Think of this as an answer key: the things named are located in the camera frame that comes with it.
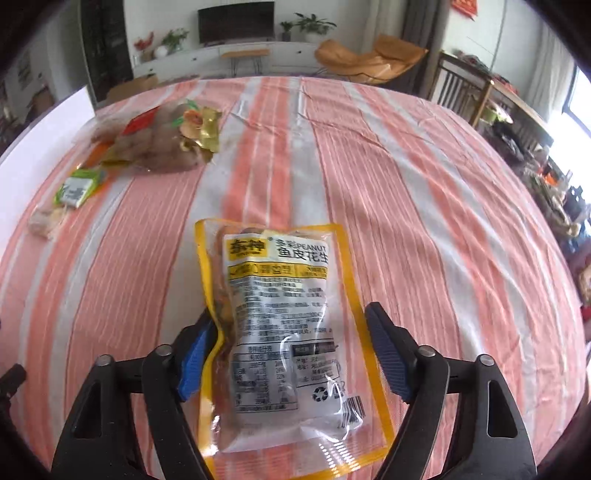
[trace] pink and white striped fabric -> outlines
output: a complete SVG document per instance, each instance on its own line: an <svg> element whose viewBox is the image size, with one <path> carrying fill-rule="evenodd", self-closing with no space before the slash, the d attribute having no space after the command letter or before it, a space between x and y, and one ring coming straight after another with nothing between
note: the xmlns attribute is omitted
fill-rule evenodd
<svg viewBox="0 0 591 480"><path fill-rule="evenodd" d="M70 215L56 239L32 236L32 208L88 155L82 139L31 199L1 258L0 371L14 362L28 371L12 416L45 464L98 355L146 355L198 318L193 225L206 217L277 229L342 224L362 302L380 301L393 322L444 355L494 356L539 461L583 394L579 303L541 213L488 144L424 100L321 79L185 82L99 116L183 97L223 110L214 163L121 177ZM399 426L404 406L387 398ZM428 475L443 464L453 402ZM141 398L134 407L145 463L161 475ZM195 408L187 405L190 423Z"/></svg>

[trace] white vase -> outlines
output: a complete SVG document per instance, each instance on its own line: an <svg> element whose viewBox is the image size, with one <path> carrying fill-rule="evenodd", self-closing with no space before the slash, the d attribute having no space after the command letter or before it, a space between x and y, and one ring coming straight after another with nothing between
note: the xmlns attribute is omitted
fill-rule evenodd
<svg viewBox="0 0 591 480"><path fill-rule="evenodd" d="M166 55L168 55L168 48L164 45L160 45L156 50L154 50L154 58L155 59L163 59Z"/></svg>
<svg viewBox="0 0 591 480"><path fill-rule="evenodd" d="M305 38L308 43L318 44L324 40L324 35L320 35L316 32L306 32Z"/></svg>

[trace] window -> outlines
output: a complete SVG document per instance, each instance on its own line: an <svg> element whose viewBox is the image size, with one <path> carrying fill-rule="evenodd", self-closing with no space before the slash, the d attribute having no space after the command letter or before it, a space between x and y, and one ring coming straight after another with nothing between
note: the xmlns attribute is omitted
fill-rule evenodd
<svg viewBox="0 0 591 480"><path fill-rule="evenodd" d="M591 83L577 68L562 112L548 122L554 144L550 157L563 173L571 170L570 184L581 185L591 201Z"/></svg>
<svg viewBox="0 0 591 480"><path fill-rule="evenodd" d="M569 96L563 112L571 117L583 131L591 137L591 82L577 68L573 75Z"/></svg>

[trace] wooden chair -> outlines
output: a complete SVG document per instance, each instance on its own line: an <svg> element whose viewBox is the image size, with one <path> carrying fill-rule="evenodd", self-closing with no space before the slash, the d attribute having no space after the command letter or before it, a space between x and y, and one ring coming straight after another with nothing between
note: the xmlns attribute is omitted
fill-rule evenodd
<svg viewBox="0 0 591 480"><path fill-rule="evenodd" d="M514 131L521 144L533 150L539 144L552 146L546 122L519 96L501 82L452 55L441 52L428 98L449 108L474 128L488 100L496 102L510 114Z"/></svg>

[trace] gold foil wrapper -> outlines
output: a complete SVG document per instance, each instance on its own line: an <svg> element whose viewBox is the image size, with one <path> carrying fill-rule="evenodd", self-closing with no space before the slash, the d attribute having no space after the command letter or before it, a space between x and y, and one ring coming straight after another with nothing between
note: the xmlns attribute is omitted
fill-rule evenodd
<svg viewBox="0 0 591 480"><path fill-rule="evenodd" d="M220 150L219 119L222 113L205 106L201 110L201 115L203 117L203 125L201 126L200 135L196 139L196 143L204 150L217 153Z"/></svg>

